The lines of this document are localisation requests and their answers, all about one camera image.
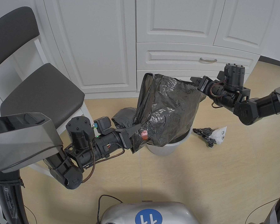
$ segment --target chair seat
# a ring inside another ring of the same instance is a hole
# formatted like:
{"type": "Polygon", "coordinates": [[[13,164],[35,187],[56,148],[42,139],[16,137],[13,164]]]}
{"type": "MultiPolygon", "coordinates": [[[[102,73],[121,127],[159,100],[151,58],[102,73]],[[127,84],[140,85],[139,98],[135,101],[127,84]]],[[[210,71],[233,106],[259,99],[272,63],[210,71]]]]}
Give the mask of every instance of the chair seat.
{"type": "Polygon", "coordinates": [[[50,63],[27,77],[3,101],[1,116],[40,112],[52,119],[56,129],[83,104],[85,94],[50,63]]]}

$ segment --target drawer handle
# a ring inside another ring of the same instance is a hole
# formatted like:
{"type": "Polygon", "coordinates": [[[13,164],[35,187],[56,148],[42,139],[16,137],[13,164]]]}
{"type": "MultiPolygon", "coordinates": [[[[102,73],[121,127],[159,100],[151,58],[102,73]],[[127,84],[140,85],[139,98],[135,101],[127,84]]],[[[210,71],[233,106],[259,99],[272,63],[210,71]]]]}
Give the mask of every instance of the drawer handle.
{"type": "Polygon", "coordinates": [[[205,60],[205,59],[203,59],[202,57],[200,58],[200,60],[203,61],[203,62],[216,62],[216,61],[217,61],[217,59],[214,59],[214,60],[205,60]]]}

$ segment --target crumpled black plastic bag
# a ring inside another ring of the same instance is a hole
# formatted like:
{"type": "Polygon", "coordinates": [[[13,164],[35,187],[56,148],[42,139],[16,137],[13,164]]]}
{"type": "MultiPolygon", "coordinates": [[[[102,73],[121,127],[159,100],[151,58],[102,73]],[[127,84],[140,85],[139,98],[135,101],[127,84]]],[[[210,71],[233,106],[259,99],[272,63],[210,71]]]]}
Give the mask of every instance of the crumpled black plastic bag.
{"type": "Polygon", "coordinates": [[[215,139],[209,137],[214,132],[214,129],[211,128],[193,129],[193,132],[200,135],[208,143],[209,147],[213,147],[214,144],[216,143],[215,139]]]}
{"type": "Polygon", "coordinates": [[[137,110],[124,108],[113,118],[117,128],[142,124],[131,138],[135,153],[146,143],[163,147],[191,128],[199,102],[205,95],[192,82],[181,81],[161,74],[144,75],[137,110]],[[148,139],[143,140],[147,132],[148,139]]]}

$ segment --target dark baseboard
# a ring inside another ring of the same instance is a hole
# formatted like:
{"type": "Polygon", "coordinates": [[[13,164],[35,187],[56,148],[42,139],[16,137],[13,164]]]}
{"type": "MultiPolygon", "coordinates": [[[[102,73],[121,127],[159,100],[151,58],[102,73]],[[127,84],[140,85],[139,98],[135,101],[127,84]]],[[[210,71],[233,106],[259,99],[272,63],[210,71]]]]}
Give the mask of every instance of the dark baseboard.
{"type": "Polygon", "coordinates": [[[260,56],[260,58],[258,59],[260,62],[266,62],[266,63],[270,63],[273,65],[279,65],[280,66],[280,61],[277,61],[275,59],[266,57],[266,56],[260,56]]]}

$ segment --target white logo symbol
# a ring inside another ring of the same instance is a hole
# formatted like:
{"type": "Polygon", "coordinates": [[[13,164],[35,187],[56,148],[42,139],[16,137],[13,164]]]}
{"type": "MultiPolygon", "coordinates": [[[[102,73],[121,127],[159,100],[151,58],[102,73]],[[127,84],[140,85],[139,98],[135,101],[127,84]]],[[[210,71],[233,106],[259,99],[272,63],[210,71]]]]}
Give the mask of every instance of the white logo symbol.
{"type": "MultiPolygon", "coordinates": [[[[157,220],[155,220],[155,221],[153,220],[153,215],[152,214],[150,214],[149,217],[150,217],[150,224],[155,224],[157,222],[157,220]]],[[[141,219],[141,224],[147,224],[148,223],[148,221],[144,222],[143,215],[140,216],[140,219],[141,219]]]]}

